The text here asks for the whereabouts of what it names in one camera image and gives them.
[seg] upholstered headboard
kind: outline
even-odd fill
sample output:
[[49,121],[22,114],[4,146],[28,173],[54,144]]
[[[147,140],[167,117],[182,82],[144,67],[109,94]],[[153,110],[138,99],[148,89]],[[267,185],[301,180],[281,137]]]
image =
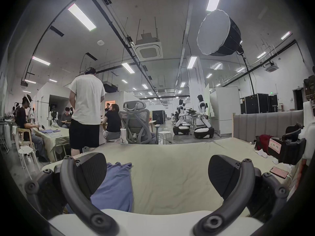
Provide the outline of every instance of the upholstered headboard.
[[288,126],[303,123],[303,110],[233,116],[233,137],[253,142],[263,134],[281,137]]

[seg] beige sheet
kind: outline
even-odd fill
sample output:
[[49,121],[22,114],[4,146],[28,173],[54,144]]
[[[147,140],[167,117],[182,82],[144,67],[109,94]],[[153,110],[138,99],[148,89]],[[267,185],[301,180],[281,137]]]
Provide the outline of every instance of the beige sheet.
[[[215,154],[239,161],[250,158],[262,173],[273,166],[287,170],[284,164],[275,165],[272,157],[259,156],[253,145],[237,138],[173,145],[104,144],[92,152],[103,153],[107,162],[113,164],[132,163],[134,212],[142,214],[176,214],[219,208],[223,199],[208,177],[209,160]],[[53,169],[57,163],[43,169]]]
[[33,130],[35,132],[35,135],[41,137],[44,140],[45,149],[47,151],[47,155],[48,155],[49,160],[51,162],[55,162],[56,160],[55,160],[55,156],[53,155],[53,148],[55,146],[58,146],[61,144],[68,144],[69,143],[69,129],[61,128],[61,127],[58,127],[58,128],[51,127],[49,129],[52,129],[52,130],[59,129],[60,132],[57,132],[54,134],[58,134],[61,136],[51,137],[51,136],[49,136],[49,134],[44,134],[42,132],[39,132],[36,128],[34,128]]

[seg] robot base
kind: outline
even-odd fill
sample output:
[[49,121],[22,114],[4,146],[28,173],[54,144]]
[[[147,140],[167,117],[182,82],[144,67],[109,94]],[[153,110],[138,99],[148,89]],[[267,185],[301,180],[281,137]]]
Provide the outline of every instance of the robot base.
[[214,128],[205,128],[205,127],[201,127],[201,128],[196,128],[194,131],[194,135],[197,139],[202,139],[205,136],[209,135],[209,138],[213,137],[213,134],[215,132]]
[[190,130],[190,126],[178,126],[173,128],[174,135],[178,135],[178,133],[183,133],[183,135],[188,135]]

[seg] black shorts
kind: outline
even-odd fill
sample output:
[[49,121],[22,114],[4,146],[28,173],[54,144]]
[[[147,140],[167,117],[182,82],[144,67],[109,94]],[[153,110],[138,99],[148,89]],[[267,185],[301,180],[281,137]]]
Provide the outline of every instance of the black shorts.
[[100,125],[85,125],[71,119],[69,128],[70,147],[81,149],[96,148],[100,145]]

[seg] smartphone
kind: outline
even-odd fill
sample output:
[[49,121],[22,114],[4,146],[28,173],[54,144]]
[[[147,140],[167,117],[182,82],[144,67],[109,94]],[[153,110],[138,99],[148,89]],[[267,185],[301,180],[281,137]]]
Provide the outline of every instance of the smartphone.
[[278,176],[278,177],[283,178],[283,179],[285,179],[285,178],[287,177],[287,175],[289,174],[288,171],[284,171],[284,170],[279,169],[279,168],[277,168],[277,167],[272,167],[272,169],[270,170],[270,172],[271,172],[272,174],[275,174],[275,175]]

